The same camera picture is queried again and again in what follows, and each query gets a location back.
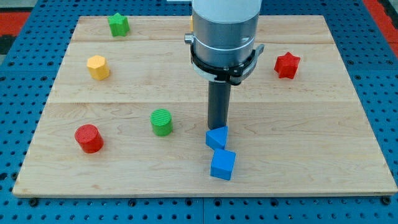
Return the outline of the yellow block behind arm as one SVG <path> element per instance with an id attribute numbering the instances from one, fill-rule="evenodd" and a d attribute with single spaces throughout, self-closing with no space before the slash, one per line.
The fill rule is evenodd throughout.
<path id="1" fill-rule="evenodd" d="M 190 31 L 193 32 L 193 16 L 190 16 Z"/>

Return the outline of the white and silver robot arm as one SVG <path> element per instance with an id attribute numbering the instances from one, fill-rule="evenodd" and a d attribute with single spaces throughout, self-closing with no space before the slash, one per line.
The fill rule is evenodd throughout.
<path id="1" fill-rule="evenodd" d="M 262 0 L 193 0 L 193 52 L 207 65 L 234 67 L 250 55 Z"/>

